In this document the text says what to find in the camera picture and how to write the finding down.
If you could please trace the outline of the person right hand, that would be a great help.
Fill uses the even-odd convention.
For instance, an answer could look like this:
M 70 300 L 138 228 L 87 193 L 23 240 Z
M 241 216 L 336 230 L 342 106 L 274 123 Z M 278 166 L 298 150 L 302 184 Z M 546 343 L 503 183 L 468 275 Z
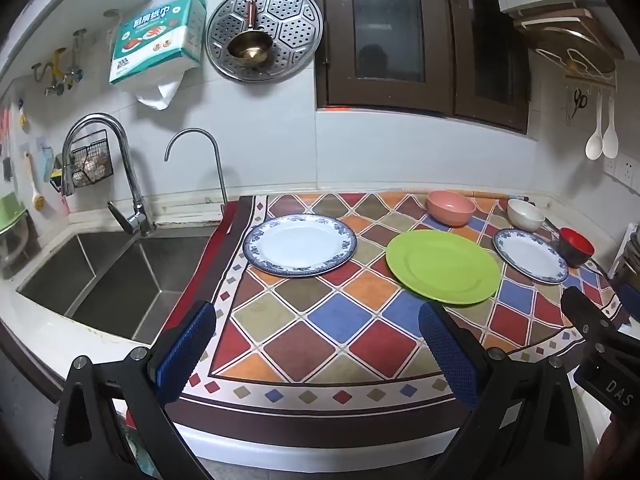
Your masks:
M 639 478 L 639 422 L 626 424 L 615 415 L 604 430 L 585 479 Z

